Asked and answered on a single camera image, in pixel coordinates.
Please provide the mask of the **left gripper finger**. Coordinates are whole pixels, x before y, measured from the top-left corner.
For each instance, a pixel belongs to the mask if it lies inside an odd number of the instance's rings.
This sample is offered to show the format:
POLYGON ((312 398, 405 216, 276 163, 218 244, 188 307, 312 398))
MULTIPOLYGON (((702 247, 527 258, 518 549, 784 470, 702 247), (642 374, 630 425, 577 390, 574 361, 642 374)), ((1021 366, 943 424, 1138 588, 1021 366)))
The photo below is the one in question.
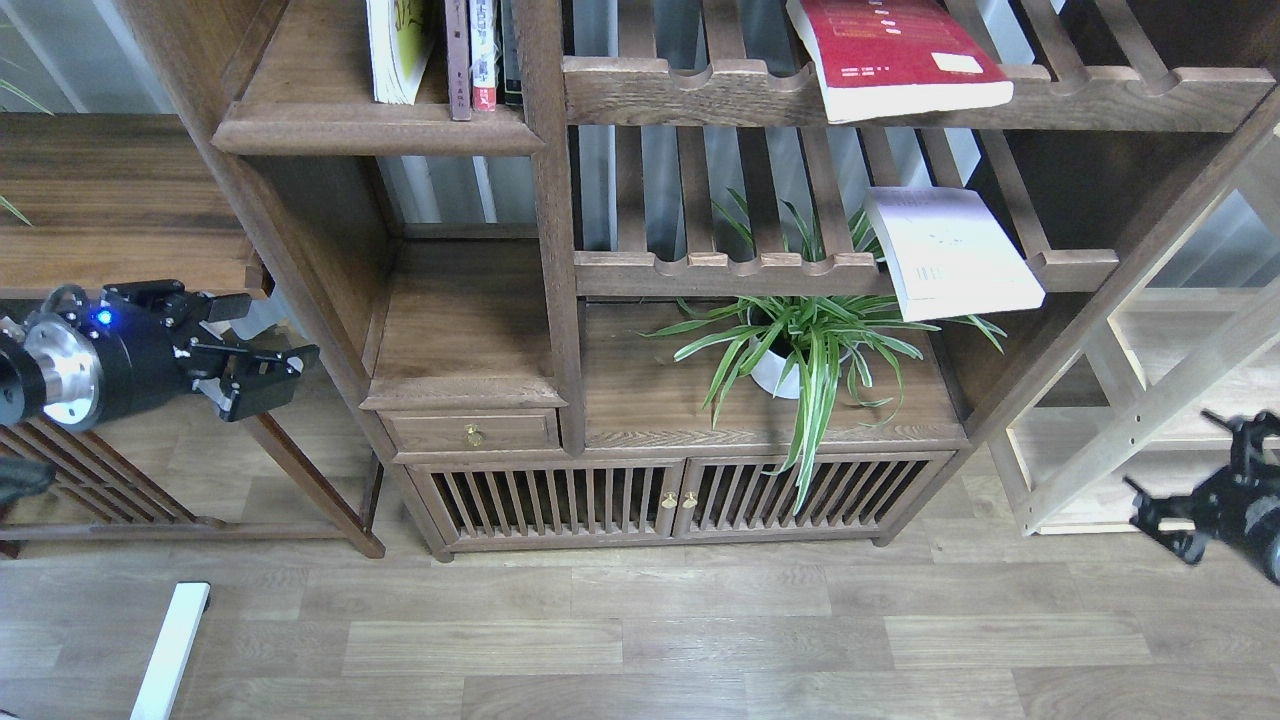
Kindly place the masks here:
POLYGON ((180 342, 180 369, 192 380, 191 389, 206 395, 224 421, 291 402, 305 369, 317 356, 315 345, 271 351, 197 336, 180 342))
POLYGON ((175 345, 227 341, 229 322, 246 316, 250 293, 189 292, 179 281, 138 281, 102 287, 102 304, 143 311, 175 345))

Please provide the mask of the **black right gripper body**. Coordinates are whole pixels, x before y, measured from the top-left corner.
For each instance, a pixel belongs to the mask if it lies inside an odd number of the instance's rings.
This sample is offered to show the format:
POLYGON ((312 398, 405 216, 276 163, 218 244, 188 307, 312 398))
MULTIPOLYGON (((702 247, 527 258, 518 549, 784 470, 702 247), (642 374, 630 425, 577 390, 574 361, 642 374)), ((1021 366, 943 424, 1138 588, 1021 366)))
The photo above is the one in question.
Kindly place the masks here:
POLYGON ((1279 583, 1277 487, 1216 471, 1196 488, 1196 529, 1224 542, 1274 584, 1279 583))

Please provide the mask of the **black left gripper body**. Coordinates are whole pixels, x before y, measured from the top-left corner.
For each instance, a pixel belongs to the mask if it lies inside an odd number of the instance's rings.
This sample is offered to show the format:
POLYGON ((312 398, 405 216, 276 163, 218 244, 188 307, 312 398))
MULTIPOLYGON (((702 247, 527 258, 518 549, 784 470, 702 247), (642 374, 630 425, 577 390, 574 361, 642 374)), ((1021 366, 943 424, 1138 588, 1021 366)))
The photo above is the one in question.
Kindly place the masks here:
POLYGON ((147 311, 42 304, 24 323, 22 418, 70 432, 159 407, 189 391, 166 328, 147 311))

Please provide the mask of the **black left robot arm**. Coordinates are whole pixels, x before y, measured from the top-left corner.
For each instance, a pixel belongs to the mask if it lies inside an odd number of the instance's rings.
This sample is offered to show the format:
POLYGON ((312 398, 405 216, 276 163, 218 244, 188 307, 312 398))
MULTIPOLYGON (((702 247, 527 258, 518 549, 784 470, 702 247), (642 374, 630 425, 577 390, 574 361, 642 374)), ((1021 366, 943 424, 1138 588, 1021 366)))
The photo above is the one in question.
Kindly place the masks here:
POLYGON ((196 392, 224 421, 280 407, 319 350, 214 334, 212 323, 244 316, 251 302, 247 293, 189 292, 175 279, 106 284, 96 301, 61 284, 22 323, 3 319, 3 424, 45 415, 84 432, 196 392))

